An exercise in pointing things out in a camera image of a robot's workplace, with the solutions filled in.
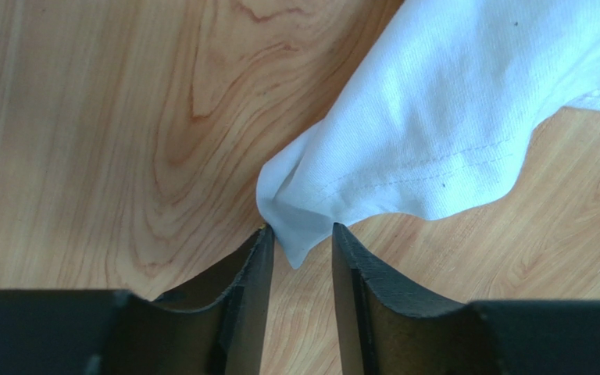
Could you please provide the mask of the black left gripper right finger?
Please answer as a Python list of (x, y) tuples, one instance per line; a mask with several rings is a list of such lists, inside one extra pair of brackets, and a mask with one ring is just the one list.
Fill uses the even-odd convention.
[(345, 374), (600, 374), (600, 300), (439, 295), (333, 227), (335, 314)]

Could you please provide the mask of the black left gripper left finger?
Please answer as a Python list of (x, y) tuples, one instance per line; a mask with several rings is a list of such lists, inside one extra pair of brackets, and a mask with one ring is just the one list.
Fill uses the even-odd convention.
[(0, 290), (0, 374), (257, 374), (273, 268), (265, 225), (154, 300)]

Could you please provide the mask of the white Coca-Cola print t-shirt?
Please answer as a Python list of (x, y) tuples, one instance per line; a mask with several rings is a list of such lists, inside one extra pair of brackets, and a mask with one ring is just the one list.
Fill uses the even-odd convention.
[(298, 268), (335, 223), (488, 204), (565, 105), (600, 109), (600, 1), (406, 1), (327, 115), (264, 165), (259, 212)]

